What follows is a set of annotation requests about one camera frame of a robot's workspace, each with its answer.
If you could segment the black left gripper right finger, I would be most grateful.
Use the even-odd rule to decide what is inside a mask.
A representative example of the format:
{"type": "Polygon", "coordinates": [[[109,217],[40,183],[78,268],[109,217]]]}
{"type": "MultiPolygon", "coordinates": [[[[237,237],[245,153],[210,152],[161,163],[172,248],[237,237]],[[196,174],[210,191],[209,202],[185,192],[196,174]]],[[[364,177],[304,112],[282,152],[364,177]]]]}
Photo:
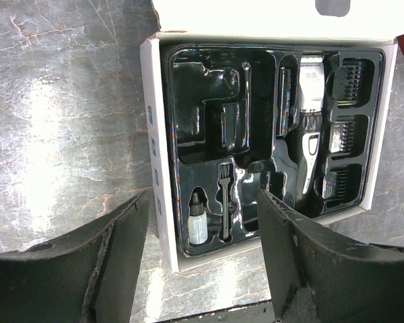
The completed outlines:
{"type": "Polygon", "coordinates": [[[343,236],[266,190],[257,213],[276,318],[309,287],[321,322],[404,322],[404,247],[343,236]]]}

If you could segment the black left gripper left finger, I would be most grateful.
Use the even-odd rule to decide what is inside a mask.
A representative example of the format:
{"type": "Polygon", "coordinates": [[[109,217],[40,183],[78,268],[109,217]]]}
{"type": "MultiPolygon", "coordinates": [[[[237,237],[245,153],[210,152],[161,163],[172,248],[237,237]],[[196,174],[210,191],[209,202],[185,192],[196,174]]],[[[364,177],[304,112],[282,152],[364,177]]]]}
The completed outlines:
{"type": "Polygon", "coordinates": [[[0,322],[128,322],[149,204],[142,192],[67,234],[0,253],[0,322]]]}

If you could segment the silver black hair clipper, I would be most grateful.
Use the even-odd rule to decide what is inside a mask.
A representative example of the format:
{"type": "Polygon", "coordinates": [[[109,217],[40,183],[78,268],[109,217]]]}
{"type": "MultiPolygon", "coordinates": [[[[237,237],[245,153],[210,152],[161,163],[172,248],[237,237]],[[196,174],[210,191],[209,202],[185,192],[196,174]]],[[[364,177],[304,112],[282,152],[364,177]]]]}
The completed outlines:
{"type": "Polygon", "coordinates": [[[301,209],[312,189],[321,143],[325,94],[323,55],[302,55],[297,89],[298,126],[292,131],[291,159],[297,164],[295,209],[301,209]]]}

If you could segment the black cleaning brush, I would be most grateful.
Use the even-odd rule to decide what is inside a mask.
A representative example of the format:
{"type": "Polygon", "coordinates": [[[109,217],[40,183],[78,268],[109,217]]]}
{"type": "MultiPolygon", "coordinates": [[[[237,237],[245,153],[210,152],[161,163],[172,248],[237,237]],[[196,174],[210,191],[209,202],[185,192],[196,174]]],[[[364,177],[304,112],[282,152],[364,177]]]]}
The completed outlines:
{"type": "Polygon", "coordinates": [[[232,176],[230,171],[230,164],[222,164],[220,166],[220,179],[219,184],[222,189],[222,209],[223,209],[223,241],[229,238],[229,192],[228,187],[231,182],[232,176]]]}

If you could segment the black clipper guard comb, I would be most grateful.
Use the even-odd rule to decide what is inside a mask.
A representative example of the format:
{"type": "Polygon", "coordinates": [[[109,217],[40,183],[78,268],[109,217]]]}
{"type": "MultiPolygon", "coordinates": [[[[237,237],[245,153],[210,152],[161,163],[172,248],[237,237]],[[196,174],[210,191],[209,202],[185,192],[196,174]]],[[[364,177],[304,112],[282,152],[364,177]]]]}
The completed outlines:
{"type": "Polygon", "coordinates": [[[354,130],[354,121],[334,122],[330,130],[329,151],[331,153],[350,151],[354,144],[354,130]]]}

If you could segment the white cardboard box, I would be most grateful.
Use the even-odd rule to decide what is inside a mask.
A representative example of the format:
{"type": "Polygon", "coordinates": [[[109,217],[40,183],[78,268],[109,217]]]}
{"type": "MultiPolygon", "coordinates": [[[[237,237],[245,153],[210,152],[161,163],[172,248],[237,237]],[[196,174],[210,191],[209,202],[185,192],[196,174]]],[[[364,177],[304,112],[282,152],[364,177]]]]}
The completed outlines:
{"type": "Polygon", "coordinates": [[[162,51],[181,44],[249,44],[298,48],[378,48],[384,76],[364,196],[350,209],[313,218],[319,223],[371,208],[393,80],[398,28],[389,1],[154,1],[160,29],[140,48],[154,207],[160,245],[174,272],[253,249],[259,235],[202,255],[184,255],[176,242],[162,80],[162,51]]]}

